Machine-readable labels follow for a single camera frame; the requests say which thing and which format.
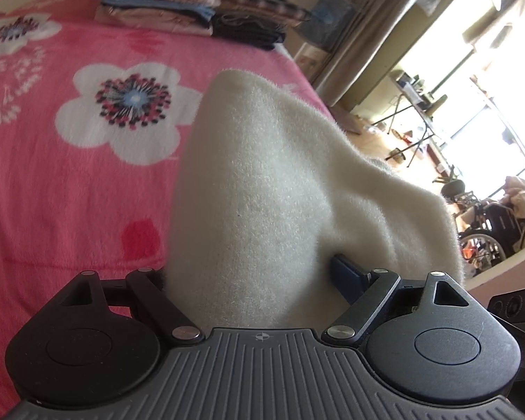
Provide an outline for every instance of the floral blanket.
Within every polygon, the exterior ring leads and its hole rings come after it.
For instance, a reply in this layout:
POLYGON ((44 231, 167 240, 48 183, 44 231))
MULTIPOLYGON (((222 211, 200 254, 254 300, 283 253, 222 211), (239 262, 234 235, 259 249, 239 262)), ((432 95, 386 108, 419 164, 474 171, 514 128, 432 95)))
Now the floral blanket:
POLYGON ((280 51, 103 26, 97 4, 0 16, 0 416, 18 400, 4 350, 60 287, 163 266, 179 156, 218 72, 253 71, 327 112, 280 51))

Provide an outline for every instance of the blue folded garment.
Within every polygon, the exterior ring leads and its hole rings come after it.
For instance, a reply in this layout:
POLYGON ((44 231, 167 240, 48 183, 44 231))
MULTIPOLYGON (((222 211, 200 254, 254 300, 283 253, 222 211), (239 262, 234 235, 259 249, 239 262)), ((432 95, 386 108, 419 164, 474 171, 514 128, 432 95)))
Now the blue folded garment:
POLYGON ((179 3, 168 0, 101 0, 101 3, 107 6, 116 6, 118 8, 158 8, 168 9, 170 11, 192 11, 198 14, 207 22, 216 13, 214 9, 208 6, 200 6, 191 3, 179 3))

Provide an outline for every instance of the ribbed gray surface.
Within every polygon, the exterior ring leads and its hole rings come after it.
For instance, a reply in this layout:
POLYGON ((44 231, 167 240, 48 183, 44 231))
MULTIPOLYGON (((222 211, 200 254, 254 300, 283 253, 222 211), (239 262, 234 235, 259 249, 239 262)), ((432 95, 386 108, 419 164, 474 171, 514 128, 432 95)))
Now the ribbed gray surface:
POLYGON ((110 406, 65 412, 22 402, 7 420, 525 420, 503 398, 439 409, 388 391, 350 349, 310 330, 216 329, 172 350, 160 372, 110 406))

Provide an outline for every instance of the folded white sweater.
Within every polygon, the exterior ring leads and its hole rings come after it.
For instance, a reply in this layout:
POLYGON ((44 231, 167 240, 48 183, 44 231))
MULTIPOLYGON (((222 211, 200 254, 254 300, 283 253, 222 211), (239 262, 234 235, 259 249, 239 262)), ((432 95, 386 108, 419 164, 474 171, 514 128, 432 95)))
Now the folded white sweater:
POLYGON ((265 79, 224 71, 202 99, 172 202, 169 298, 211 328, 315 328, 347 303, 344 253, 407 279, 462 282, 442 198, 363 157, 319 111, 265 79))

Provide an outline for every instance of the beige curtain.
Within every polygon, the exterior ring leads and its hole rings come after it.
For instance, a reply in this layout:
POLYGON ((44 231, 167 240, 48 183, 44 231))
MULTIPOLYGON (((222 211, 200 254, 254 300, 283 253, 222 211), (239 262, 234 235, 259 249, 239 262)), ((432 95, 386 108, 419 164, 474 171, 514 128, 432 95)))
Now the beige curtain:
POLYGON ((360 12, 345 30, 313 85, 326 105, 334 105, 360 76, 381 44, 416 0, 353 0, 360 12))

